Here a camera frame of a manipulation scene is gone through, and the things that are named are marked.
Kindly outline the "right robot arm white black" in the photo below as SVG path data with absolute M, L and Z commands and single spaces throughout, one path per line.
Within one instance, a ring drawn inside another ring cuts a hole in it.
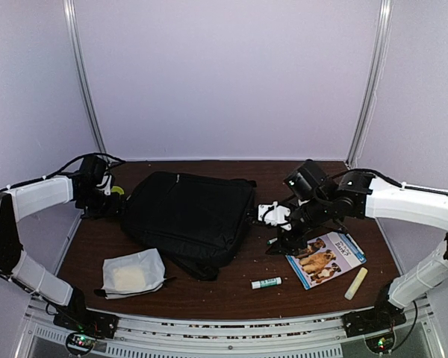
M 385 328 L 396 313 L 448 279 L 448 190 L 408 185 L 372 169 L 328 175 L 313 160 L 306 160 L 284 182 L 297 202 L 276 201 L 258 210 L 259 221 L 278 229 L 271 247 L 276 254 L 296 254 L 313 231 L 328 222 L 341 226 L 346 217 L 396 219 L 444 231 L 443 241 L 428 257 L 382 288 L 368 312 L 371 327 Z

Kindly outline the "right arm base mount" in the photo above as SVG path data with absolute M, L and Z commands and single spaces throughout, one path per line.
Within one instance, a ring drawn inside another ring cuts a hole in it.
M 406 323 L 403 312 L 390 313 L 371 308 L 362 311 L 352 311 L 342 316 L 343 327 L 348 338 L 367 335 Z

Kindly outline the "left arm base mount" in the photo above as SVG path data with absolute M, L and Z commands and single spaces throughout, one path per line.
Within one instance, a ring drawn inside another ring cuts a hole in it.
M 59 311 L 53 324 L 97 339 L 112 339 L 119 323 L 119 317 L 109 313 L 87 310 L 83 315 L 71 311 Z

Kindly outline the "dog picture book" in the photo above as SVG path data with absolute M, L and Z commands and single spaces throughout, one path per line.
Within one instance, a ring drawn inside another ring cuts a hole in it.
M 305 290 L 346 274 L 366 263 L 364 252 L 349 234 L 331 232 L 312 239 L 297 256 L 286 256 Z

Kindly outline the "black student backpack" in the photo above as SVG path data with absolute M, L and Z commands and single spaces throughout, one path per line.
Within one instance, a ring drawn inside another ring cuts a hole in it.
M 154 172 L 134 188 L 120 227 L 191 277 L 213 281 L 247 235 L 255 187 L 240 178 Z

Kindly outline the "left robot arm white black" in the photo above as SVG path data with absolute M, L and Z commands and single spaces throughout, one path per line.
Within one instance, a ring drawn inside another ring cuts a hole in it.
M 49 175 L 0 189 L 0 278 L 42 297 L 75 330 L 85 331 L 93 320 L 84 293 L 34 260 L 20 242 L 17 228 L 26 217 L 70 202 L 86 219 L 122 213 L 125 196 L 114 189 L 112 171 L 124 160 L 105 153 L 89 153 L 74 161 L 80 166 L 73 172 L 63 166 Z

